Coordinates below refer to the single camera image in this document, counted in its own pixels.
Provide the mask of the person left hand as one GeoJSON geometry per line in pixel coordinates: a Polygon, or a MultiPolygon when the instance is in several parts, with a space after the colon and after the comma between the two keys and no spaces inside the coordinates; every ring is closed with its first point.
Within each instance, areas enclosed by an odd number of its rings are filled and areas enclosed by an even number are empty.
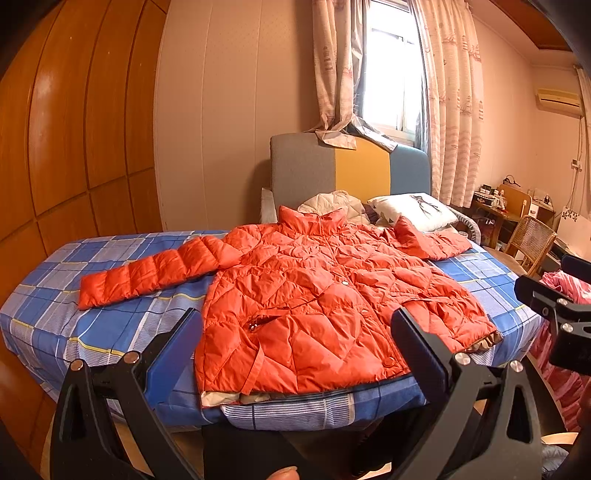
{"type": "Polygon", "coordinates": [[[266,480],[300,480],[300,475],[296,466],[290,466],[274,472],[266,480]]]}

